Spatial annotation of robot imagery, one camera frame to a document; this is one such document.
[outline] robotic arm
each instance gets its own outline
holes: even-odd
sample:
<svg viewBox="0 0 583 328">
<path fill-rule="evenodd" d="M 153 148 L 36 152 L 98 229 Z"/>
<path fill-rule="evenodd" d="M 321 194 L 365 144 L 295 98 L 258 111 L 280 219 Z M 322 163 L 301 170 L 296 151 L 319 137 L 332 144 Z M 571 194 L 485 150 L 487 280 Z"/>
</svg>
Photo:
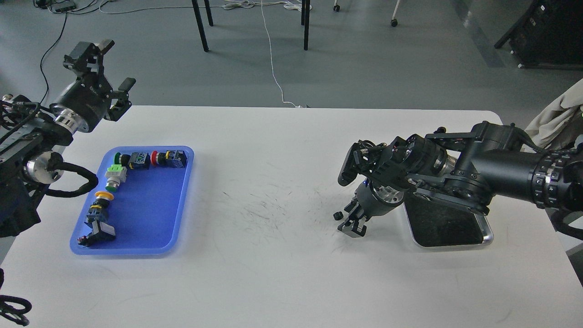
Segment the robotic arm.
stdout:
<svg viewBox="0 0 583 328">
<path fill-rule="evenodd" d="M 17 236 L 39 223 L 36 209 L 45 195 L 76 197 L 97 186 L 95 174 L 64 162 L 60 153 L 71 144 L 75 132 L 93 131 L 102 118 L 117 121 L 132 106 L 128 92 L 136 80 L 127 78 L 118 90 L 113 90 L 103 74 L 103 56 L 113 45 L 112 40 L 77 44 L 63 62 L 77 79 L 49 108 L 24 96 L 2 98 L 0 238 Z M 75 172 L 87 183 L 75 191 L 49 189 L 64 171 Z M 3 281 L 0 269 L 0 287 Z M 23 298 L 0 295 L 0 315 L 8 320 L 25 326 L 29 321 L 24 314 L 30 309 L 30 302 Z"/>
<path fill-rule="evenodd" d="M 523 145 L 537 153 L 521 152 Z M 447 150 L 459 152 L 455 159 Z M 583 144 L 574 149 L 537 147 L 514 125 L 486 121 L 467 133 L 445 133 L 440 127 L 425 138 L 395 138 L 390 145 L 359 141 L 349 149 L 338 176 L 347 186 L 357 175 L 366 177 L 345 207 L 348 217 L 338 226 L 364 236 L 361 223 L 389 213 L 413 195 L 447 207 L 487 215 L 494 195 L 529 201 L 539 208 L 558 210 L 552 217 L 557 231 L 583 240 L 583 231 L 563 218 L 583 210 Z M 334 215 L 343 219 L 342 212 Z"/>
</svg>

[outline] chair leg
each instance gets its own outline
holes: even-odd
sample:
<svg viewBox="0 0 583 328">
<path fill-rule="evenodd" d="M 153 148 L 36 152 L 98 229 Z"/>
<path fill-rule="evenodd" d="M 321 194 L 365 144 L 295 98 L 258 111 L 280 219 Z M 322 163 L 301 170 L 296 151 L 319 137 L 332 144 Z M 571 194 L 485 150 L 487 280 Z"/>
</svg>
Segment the chair leg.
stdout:
<svg viewBox="0 0 583 328">
<path fill-rule="evenodd" d="M 305 8 L 305 0 L 301 0 L 301 25 L 305 25 L 305 15 L 304 15 L 304 8 Z"/>
<path fill-rule="evenodd" d="M 198 8 L 197 0 L 192 0 L 192 8 L 194 9 L 194 16 L 196 17 L 196 24 L 198 25 L 198 33 L 201 35 L 202 48 L 208 53 L 209 45 L 206 43 L 205 28 L 202 26 L 201 10 Z"/>
<path fill-rule="evenodd" d="M 305 6 L 301 7 L 301 14 L 304 16 L 305 13 L 304 50 L 308 50 L 308 35 L 310 34 L 310 0 L 304 1 Z"/>
<path fill-rule="evenodd" d="M 209 19 L 209 25 L 213 26 L 213 15 L 210 13 L 209 0 L 205 0 L 206 17 Z"/>
</svg>

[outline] blue tray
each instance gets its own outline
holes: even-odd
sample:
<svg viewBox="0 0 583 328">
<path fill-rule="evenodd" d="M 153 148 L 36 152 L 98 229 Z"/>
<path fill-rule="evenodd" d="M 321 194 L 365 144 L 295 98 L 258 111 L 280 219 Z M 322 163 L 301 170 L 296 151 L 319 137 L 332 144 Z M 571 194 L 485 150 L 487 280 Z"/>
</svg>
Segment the blue tray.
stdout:
<svg viewBox="0 0 583 328">
<path fill-rule="evenodd" d="M 154 150 L 182 150 L 188 158 L 187 166 L 182 169 L 150 166 L 149 170 L 128 170 L 126 182 L 114 193 L 115 199 L 107 208 L 108 224 L 115 228 L 115 239 L 97 242 L 91 247 L 77 244 L 77 238 L 91 232 L 84 223 L 85 215 L 95 200 L 95 192 L 105 190 L 105 173 L 113 164 L 115 153 L 152 153 Z M 121 146 L 108 151 L 97 171 L 99 185 L 87 195 L 71 234 L 69 246 L 73 253 L 160 254 L 170 250 L 178 237 L 193 160 L 194 151 L 187 146 Z"/>
</svg>

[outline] table surface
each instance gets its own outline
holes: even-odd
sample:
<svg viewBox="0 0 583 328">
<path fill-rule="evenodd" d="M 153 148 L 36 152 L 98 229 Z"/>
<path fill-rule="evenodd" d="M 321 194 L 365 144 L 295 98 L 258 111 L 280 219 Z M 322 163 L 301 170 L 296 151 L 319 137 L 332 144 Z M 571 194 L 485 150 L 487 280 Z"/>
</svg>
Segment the table surface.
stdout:
<svg viewBox="0 0 583 328">
<path fill-rule="evenodd" d="M 174 248 L 75 255 L 85 198 L 46 197 L 2 264 L 2 292 L 33 303 L 30 327 L 582 327 L 583 288 L 533 204 L 495 197 L 494 241 L 477 249 L 416 246 L 402 208 L 364 238 L 336 230 L 357 183 L 336 182 L 353 142 L 483 120 L 500 123 L 488 111 L 134 106 L 75 134 L 64 158 L 95 172 L 116 146 L 190 146 Z"/>
</svg>

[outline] gray floor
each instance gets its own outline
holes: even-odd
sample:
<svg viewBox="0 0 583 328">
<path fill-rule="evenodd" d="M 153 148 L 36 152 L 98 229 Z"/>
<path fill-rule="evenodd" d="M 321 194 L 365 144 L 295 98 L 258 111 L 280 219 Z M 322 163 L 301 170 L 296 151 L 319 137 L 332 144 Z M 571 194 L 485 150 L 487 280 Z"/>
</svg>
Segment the gray floor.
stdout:
<svg viewBox="0 0 583 328">
<path fill-rule="evenodd" d="M 530 0 L 404 0 L 395 28 L 389 21 L 396 0 L 339 3 L 341 11 L 334 12 L 333 0 L 312 1 L 308 51 L 300 14 L 280 5 L 265 8 L 286 100 L 310 107 L 491 110 L 524 128 L 583 78 L 581 71 L 518 69 L 508 45 L 492 47 Z M 103 10 L 189 4 L 119 0 Z M 192 9 L 69 15 L 62 40 L 45 59 L 51 88 L 45 104 L 75 79 L 61 65 L 64 54 L 79 41 L 113 39 L 106 75 L 114 86 L 127 76 L 137 79 L 134 104 L 288 106 L 272 78 L 261 10 L 213 8 L 213 17 L 214 27 L 205 24 L 211 52 L 204 53 Z M 63 20 L 31 1 L 0 4 L 1 94 L 40 100 L 45 84 L 38 62 Z M 393 137 L 387 131 L 387 140 Z"/>
</svg>

